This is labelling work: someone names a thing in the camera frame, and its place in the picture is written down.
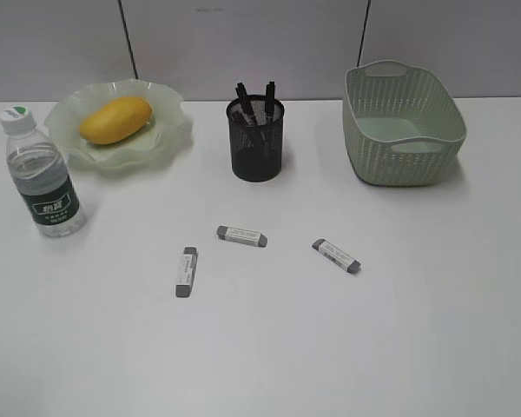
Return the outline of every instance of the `eraser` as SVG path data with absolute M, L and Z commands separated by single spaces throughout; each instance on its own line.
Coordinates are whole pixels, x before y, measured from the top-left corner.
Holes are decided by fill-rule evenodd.
M 251 230 L 243 230 L 242 228 L 229 228 L 228 226 L 219 226 L 216 234 L 223 241 L 243 243 L 244 245 L 266 247 L 268 239 L 262 233 L 253 232 Z
M 177 273 L 175 284 L 175 296 L 187 298 L 191 295 L 193 282 L 195 281 L 195 270 L 197 269 L 197 248 L 186 247 L 180 260 L 180 269 Z
M 319 239 L 313 243 L 313 248 L 349 274 L 354 274 L 359 271 L 361 266 L 359 261 L 356 261 L 340 248 L 335 247 L 326 239 Z

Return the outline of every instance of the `glass bowl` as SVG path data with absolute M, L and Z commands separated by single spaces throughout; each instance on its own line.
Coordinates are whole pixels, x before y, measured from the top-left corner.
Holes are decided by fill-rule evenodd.
M 139 96 L 153 110 L 151 119 L 132 136 L 110 145 L 94 145 L 79 135 L 81 122 L 118 97 Z M 160 147 L 174 146 L 184 123 L 183 98 L 167 85 L 142 80 L 90 84 L 58 102 L 44 121 L 52 142 L 69 158 L 100 169 L 145 163 Z

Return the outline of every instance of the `basket handle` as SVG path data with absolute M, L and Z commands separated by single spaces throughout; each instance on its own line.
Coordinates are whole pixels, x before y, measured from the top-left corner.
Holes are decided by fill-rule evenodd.
M 362 70 L 365 76 L 407 76 L 413 73 L 413 67 L 393 60 L 369 63 L 359 70 Z
M 426 150 L 413 151 L 412 143 L 426 143 L 428 145 Z M 410 137 L 408 139 L 399 139 L 389 143 L 390 149 L 396 154 L 442 154 L 449 150 L 453 142 L 444 141 L 435 137 Z

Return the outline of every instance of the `green bottle label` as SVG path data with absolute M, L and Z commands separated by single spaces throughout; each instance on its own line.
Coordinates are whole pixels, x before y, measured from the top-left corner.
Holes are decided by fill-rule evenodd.
M 79 199 L 69 176 L 64 184 L 48 194 L 21 194 L 21 197 L 29 207 L 35 223 L 45 226 L 64 223 L 76 215 L 79 209 Z

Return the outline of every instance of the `gray eraser end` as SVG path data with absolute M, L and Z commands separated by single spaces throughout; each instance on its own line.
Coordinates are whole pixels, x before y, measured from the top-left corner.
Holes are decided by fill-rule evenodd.
M 187 285 L 176 285 L 175 296 L 178 298 L 188 298 L 191 295 L 191 287 Z
M 226 232 L 228 231 L 228 226 L 218 226 L 216 229 L 216 234 L 220 239 L 226 240 Z
M 259 246 L 261 248 L 265 248 L 266 246 L 268 245 L 268 239 L 266 236 L 264 235 L 260 235 L 260 238 L 259 238 Z
M 194 248 L 192 246 L 187 246 L 185 249 L 183 249 L 184 255 L 197 255 L 197 248 Z
M 313 243 L 313 249 L 319 250 L 319 246 L 324 243 L 326 239 L 319 239 L 315 243 Z
M 359 261 L 355 261 L 354 263 L 352 263 L 348 268 L 347 268 L 347 272 L 349 274 L 355 274 L 356 272 L 359 271 L 359 268 L 361 268 L 361 264 Z

